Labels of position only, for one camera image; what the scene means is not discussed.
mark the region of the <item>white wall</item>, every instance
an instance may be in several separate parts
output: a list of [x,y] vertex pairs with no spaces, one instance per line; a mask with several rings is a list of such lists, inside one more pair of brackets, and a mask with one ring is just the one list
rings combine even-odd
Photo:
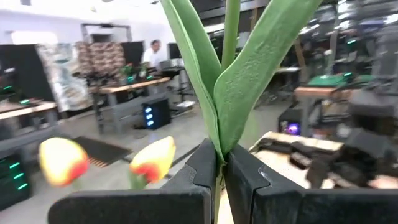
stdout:
[[[105,22],[102,20],[75,19],[57,16],[45,16],[26,12],[15,12],[0,9],[0,44],[12,44],[12,31],[45,31],[57,35],[58,41],[71,43],[83,40],[80,24],[84,22]],[[109,30],[94,30],[89,32],[109,33]]]
[[[159,39],[162,42],[160,54],[164,60],[168,58],[168,43],[175,43],[174,35],[169,26],[169,22],[160,4],[155,6],[129,7],[125,13],[119,10],[120,19],[114,19],[114,24],[129,25],[132,32],[133,41],[144,41],[145,49],[150,47],[150,42]],[[114,32],[116,41],[126,41],[124,30]]]

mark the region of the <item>man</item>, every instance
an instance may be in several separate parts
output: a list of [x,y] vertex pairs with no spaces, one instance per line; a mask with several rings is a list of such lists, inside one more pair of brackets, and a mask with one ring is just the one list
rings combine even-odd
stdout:
[[142,63],[145,63],[147,67],[160,68],[160,40],[153,40],[150,43],[150,48],[144,52],[142,56]]

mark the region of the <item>tulip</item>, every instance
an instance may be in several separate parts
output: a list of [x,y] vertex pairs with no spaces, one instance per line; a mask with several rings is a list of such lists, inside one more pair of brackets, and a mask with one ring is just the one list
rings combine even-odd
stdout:
[[64,138],[50,138],[39,146],[39,161],[47,182],[61,187],[83,175],[89,166],[86,151]]
[[173,137],[158,140],[137,153],[130,163],[130,171],[136,180],[144,177],[145,186],[156,183],[169,173],[175,154]]

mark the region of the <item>white shirt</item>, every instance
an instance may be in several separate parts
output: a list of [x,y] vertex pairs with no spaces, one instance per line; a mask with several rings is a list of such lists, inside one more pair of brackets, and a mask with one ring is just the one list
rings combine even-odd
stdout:
[[142,62],[149,62],[149,66],[159,68],[159,64],[161,62],[160,53],[154,52],[152,48],[145,50],[144,55],[142,56]]

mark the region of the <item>tulip stem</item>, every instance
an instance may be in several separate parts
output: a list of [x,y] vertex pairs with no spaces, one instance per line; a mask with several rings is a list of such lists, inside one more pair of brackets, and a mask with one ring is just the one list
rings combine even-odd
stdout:
[[215,189],[215,199],[214,199],[214,224],[218,223],[218,212],[220,210],[220,202],[221,202],[221,193],[224,186],[224,167],[225,163],[222,163],[220,159],[218,159],[217,167],[218,167],[218,175],[216,178],[216,189]]
[[130,177],[130,189],[131,190],[143,190],[145,186],[148,184],[144,175],[136,175],[133,173],[129,173]]
[[81,181],[79,179],[76,179],[72,182],[72,186],[75,190],[81,190],[83,188]]

